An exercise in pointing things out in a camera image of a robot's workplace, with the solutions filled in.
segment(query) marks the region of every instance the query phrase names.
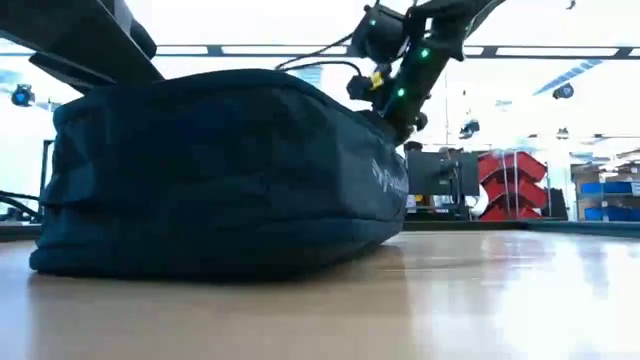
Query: blue storage bin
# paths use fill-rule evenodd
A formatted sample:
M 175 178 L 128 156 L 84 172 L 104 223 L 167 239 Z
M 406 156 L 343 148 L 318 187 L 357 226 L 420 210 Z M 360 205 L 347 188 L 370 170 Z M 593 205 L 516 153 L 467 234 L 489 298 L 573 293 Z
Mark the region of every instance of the blue storage bin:
M 584 183 L 581 192 L 583 194 L 599 194 L 602 192 L 602 184 L 600 183 Z
M 602 209 L 600 208 L 584 209 L 584 219 L 587 221 L 602 221 Z
M 603 184 L 606 194 L 631 194 L 631 183 L 628 181 L 615 181 Z
M 628 209 L 628 208 L 608 206 L 606 208 L 606 214 L 609 216 L 609 221 L 630 221 L 631 220 L 631 209 Z
M 631 221 L 640 221 L 640 209 L 631 209 Z

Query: red stacked storage bin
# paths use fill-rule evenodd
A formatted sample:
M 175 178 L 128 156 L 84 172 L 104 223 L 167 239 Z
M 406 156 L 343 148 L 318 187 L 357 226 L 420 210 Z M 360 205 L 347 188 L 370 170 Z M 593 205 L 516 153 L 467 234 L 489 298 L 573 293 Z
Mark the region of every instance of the red stacked storage bin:
M 534 209 L 547 205 L 547 193 L 536 183 L 547 172 L 544 164 L 525 152 L 487 153 L 478 158 L 478 176 L 487 191 L 489 206 L 481 216 L 485 221 L 535 219 Z

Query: desk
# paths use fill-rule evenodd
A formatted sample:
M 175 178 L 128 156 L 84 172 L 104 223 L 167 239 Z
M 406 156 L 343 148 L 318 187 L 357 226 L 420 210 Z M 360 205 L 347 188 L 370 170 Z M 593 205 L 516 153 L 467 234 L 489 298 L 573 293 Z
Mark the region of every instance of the desk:
M 7 360 L 631 359 L 640 246 L 516 231 L 403 233 L 303 282 L 32 273 L 0 244 Z

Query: printed logo on bag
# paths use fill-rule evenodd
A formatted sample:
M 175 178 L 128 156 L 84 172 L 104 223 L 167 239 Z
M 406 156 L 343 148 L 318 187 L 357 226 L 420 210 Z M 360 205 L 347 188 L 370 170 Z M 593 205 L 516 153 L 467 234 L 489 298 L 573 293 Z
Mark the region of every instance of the printed logo on bag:
M 387 169 L 381 169 L 380 165 L 375 160 L 371 160 L 371 171 L 376 181 L 382 186 L 382 191 L 387 192 L 388 189 L 407 194 L 409 192 L 409 181 L 406 177 L 398 178 L 389 172 Z

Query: black bag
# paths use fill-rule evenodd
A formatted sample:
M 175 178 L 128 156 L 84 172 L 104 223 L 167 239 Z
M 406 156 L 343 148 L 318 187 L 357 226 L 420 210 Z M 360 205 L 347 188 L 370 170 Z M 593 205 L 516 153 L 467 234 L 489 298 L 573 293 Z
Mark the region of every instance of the black bag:
M 283 73 L 99 89 L 54 124 L 43 273 L 293 276 L 402 228 L 407 173 L 384 124 Z

